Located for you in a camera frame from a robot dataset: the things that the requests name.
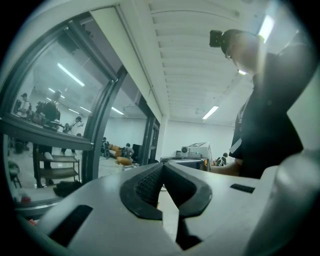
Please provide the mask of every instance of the glass window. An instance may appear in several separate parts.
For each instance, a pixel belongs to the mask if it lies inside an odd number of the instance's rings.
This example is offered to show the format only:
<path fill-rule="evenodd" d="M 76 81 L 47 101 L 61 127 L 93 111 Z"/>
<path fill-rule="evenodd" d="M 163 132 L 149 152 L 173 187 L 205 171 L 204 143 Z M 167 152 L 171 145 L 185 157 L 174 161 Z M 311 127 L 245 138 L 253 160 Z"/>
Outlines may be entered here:
<path fill-rule="evenodd" d="M 138 107 L 142 95 L 128 74 L 115 98 L 102 138 L 98 176 L 139 166 L 147 116 Z"/>
<path fill-rule="evenodd" d="M 83 135 L 95 99 L 108 82 L 63 31 L 28 71 L 12 114 L 35 124 L 47 124 L 58 132 Z"/>
<path fill-rule="evenodd" d="M 104 33 L 99 28 L 94 18 L 90 16 L 83 19 L 80 23 L 92 39 L 95 46 L 99 49 L 101 54 L 109 62 L 111 67 L 117 72 L 122 66 L 122 62 L 116 54 L 115 50 L 112 48 Z"/>
<path fill-rule="evenodd" d="M 81 180 L 81 150 L 7 138 L 7 152 L 4 151 L 7 155 L 4 157 L 8 166 L 5 171 L 17 207 L 59 200 L 66 194 L 56 186 L 58 183 Z"/>

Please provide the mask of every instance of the black rubber pad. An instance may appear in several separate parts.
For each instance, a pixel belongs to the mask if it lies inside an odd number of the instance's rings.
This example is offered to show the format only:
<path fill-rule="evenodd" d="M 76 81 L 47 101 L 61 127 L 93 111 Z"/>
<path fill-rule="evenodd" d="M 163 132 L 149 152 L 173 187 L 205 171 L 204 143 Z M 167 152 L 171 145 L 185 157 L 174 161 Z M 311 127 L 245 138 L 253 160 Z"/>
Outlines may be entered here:
<path fill-rule="evenodd" d="M 50 238 L 66 247 L 78 229 L 89 216 L 92 207 L 79 205 L 74 211 L 51 233 Z"/>
<path fill-rule="evenodd" d="M 243 192 L 247 192 L 247 193 L 250 193 L 250 194 L 252 194 L 253 191 L 255 190 L 254 187 L 244 186 L 244 185 L 240 185 L 240 184 L 233 184 L 233 185 L 230 186 L 230 188 L 233 188 L 235 190 L 240 190 L 240 191 L 243 191 Z"/>

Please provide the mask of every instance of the white ceiling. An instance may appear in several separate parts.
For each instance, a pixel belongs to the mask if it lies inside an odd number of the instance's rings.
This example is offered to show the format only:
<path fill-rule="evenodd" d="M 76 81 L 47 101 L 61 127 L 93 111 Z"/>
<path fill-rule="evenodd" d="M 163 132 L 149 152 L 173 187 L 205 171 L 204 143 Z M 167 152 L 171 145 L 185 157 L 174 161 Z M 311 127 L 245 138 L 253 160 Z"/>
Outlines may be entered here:
<path fill-rule="evenodd" d="M 210 30 L 257 34 L 269 14 L 276 21 L 267 41 L 273 53 L 297 30 L 288 13 L 265 0 L 132 0 L 120 8 L 134 13 L 125 22 L 162 113 L 179 121 L 202 123 L 219 106 L 205 123 L 233 126 L 252 92 L 252 78 L 239 74 L 220 48 L 209 47 Z"/>

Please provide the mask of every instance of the white wall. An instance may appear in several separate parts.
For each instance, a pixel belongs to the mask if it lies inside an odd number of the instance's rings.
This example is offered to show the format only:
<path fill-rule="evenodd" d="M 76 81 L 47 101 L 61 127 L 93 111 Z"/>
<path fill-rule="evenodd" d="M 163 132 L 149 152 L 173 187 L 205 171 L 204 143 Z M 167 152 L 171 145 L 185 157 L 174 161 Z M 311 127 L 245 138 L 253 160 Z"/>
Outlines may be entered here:
<path fill-rule="evenodd" d="M 209 142 L 214 159 L 229 153 L 234 128 L 214 124 L 169 120 L 163 140 L 162 157 L 172 156 L 182 146 Z"/>
<path fill-rule="evenodd" d="M 110 117 L 106 123 L 104 137 L 110 144 L 124 147 L 127 143 L 142 145 L 147 119 L 114 118 Z"/>

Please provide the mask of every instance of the glass partition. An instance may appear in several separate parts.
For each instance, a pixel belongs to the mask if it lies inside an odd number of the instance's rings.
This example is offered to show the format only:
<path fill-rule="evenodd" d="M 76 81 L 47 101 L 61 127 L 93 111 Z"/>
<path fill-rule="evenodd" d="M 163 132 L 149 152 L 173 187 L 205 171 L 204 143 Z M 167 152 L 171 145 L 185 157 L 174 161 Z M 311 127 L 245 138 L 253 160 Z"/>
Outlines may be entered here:
<path fill-rule="evenodd" d="M 107 121 L 99 160 L 98 176 L 106 176 L 141 164 L 141 149 L 147 116 L 139 108 L 142 98 L 128 74 L 115 97 Z"/>
<path fill-rule="evenodd" d="M 95 99 L 108 82 L 91 57 L 62 31 L 28 70 L 11 113 L 83 136 Z"/>

